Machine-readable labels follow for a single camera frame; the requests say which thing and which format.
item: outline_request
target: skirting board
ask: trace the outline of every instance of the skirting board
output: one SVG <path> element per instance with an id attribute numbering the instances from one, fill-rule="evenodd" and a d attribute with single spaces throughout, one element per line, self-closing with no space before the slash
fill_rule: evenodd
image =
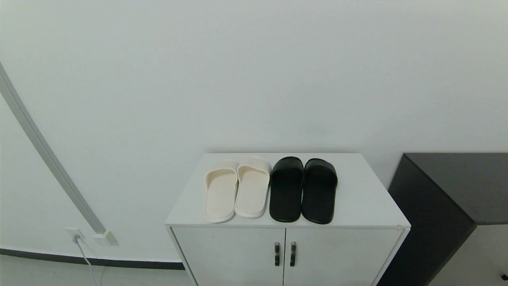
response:
<path id="1" fill-rule="evenodd" d="M 11 249 L 3 249 L 3 248 L 0 248 L 0 254 L 20 257 L 20 258 L 53 261 L 53 262 L 86 264 L 85 259 L 83 259 L 82 257 L 75 257 L 75 256 L 35 253 L 35 252 L 27 252 L 27 251 L 11 250 Z M 127 261 L 127 260 L 109 260 L 109 259 L 97 259 L 97 258 L 88 258 L 88 260 L 94 266 L 185 270 L 182 262 Z"/>

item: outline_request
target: cabinet handle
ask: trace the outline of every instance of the cabinet handle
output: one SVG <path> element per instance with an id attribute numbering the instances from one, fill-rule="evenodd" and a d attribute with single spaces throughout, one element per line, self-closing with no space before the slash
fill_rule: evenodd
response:
<path id="1" fill-rule="evenodd" d="M 275 266 L 280 265 L 280 243 L 275 242 Z"/>
<path id="2" fill-rule="evenodd" d="M 289 266 L 294 267 L 295 266 L 295 259 L 296 259 L 296 242 L 291 243 L 291 261 L 289 263 Z"/>

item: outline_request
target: slide sandal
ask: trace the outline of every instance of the slide sandal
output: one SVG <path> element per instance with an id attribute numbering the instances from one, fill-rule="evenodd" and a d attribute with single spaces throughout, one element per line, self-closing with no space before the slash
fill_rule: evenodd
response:
<path id="1" fill-rule="evenodd" d="M 333 219 L 337 173 L 332 164 L 310 159 L 305 164 L 302 215 L 309 221 L 327 224 Z"/>
<path id="2" fill-rule="evenodd" d="M 300 218 L 303 164 L 297 157 L 280 159 L 270 178 L 270 215 L 276 221 L 293 222 Z"/>
<path id="3" fill-rule="evenodd" d="M 236 196 L 235 212 L 239 216 L 255 218 L 263 214 L 270 183 L 270 171 L 270 163 L 258 156 L 247 158 L 238 167 L 240 185 Z"/>
<path id="4" fill-rule="evenodd" d="M 235 214 L 237 168 L 238 163 L 235 160 L 224 160 L 206 174 L 206 221 L 223 222 Z"/>

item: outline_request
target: wall outlet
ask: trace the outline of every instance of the wall outlet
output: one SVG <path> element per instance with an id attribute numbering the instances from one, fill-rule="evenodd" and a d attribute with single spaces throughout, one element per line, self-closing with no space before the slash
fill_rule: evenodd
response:
<path id="1" fill-rule="evenodd" d="M 85 239 L 85 236 L 81 233 L 81 231 L 75 227 L 66 227 L 65 231 L 71 236 L 71 239 L 74 238 L 74 235 L 79 235 L 79 239 Z"/>
<path id="2" fill-rule="evenodd" d="M 94 235 L 93 240 L 99 245 L 118 245 L 118 242 L 110 231 L 106 231 L 101 235 Z"/>

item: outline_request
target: power cord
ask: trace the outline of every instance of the power cord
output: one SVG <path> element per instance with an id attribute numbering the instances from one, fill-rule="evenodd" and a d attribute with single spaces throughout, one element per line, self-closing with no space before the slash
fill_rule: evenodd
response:
<path id="1" fill-rule="evenodd" d="M 92 272 L 92 264 L 90 263 L 90 261 L 88 261 L 88 259 L 86 258 L 85 256 L 85 253 L 83 252 L 83 249 L 81 248 L 81 245 L 79 245 L 79 241 L 78 239 L 81 239 L 81 237 L 78 235 L 78 234 L 75 234 L 74 237 L 72 238 L 72 241 L 74 243 L 76 243 L 79 247 L 79 250 L 81 251 L 81 254 L 83 255 L 83 258 L 85 259 L 85 261 L 88 263 L 88 265 L 90 266 L 90 275 L 92 276 L 92 280 L 93 280 L 93 284 L 95 284 L 97 286 L 97 282 L 95 282 L 95 278 L 93 277 L 93 272 Z"/>

